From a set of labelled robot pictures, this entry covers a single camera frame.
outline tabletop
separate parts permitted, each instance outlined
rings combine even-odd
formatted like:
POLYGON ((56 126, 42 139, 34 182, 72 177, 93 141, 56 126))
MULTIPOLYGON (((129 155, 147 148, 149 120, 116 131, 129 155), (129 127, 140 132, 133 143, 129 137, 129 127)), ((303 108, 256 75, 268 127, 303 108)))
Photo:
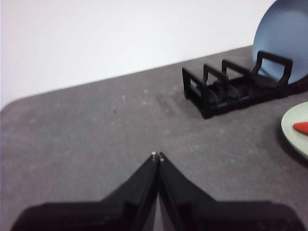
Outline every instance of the tabletop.
MULTIPOLYGON (((1 230, 27 207, 98 201, 152 151, 162 151, 216 200, 270 200, 308 227, 308 161, 281 131, 308 92, 204 120, 185 99, 181 68, 230 59, 253 66, 251 46, 24 98, 1 111, 1 230)), ((157 209, 155 230, 161 230, 157 209)))

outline blue plate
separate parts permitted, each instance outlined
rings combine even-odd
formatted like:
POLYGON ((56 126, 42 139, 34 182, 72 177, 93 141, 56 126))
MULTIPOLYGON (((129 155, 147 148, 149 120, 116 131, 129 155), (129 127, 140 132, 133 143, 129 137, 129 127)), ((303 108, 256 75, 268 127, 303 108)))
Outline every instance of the blue plate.
MULTIPOLYGON (((255 63, 260 50, 293 60, 289 84, 308 74, 308 0, 274 2, 263 16, 255 35, 255 63)), ((259 72, 279 80, 283 66, 264 60, 259 72)))

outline white wall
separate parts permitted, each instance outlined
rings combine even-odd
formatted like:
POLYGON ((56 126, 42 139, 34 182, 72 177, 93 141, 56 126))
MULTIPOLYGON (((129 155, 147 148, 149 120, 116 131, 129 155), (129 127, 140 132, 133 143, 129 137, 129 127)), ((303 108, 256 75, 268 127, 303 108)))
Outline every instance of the white wall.
POLYGON ((253 43, 274 0, 2 0, 1 108, 253 43))

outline gray carpet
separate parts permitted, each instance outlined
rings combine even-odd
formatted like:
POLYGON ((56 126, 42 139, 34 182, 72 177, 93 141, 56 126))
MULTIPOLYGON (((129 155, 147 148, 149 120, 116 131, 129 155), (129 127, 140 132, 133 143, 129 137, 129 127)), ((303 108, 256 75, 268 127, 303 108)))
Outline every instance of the gray carpet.
MULTIPOLYGON (((181 67, 251 47, 18 100, 1 111, 1 230, 28 206, 101 200, 162 151, 217 200, 271 200, 308 227, 308 161, 286 141, 282 115, 308 92, 204 120, 184 98, 181 67)), ((155 230, 161 230, 160 210, 155 230)))

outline red vegetable slice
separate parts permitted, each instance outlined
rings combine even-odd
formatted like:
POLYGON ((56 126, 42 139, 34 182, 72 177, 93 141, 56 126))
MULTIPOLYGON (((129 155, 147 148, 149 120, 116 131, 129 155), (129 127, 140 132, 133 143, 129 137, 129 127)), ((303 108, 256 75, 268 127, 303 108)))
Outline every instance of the red vegetable slice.
POLYGON ((305 135, 308 135, 308 121, 306 122, 299 122, 299 123, 295 123, 293 125, 293 128, 296 131, 299 131, 300 133, 303 133, 305 135))

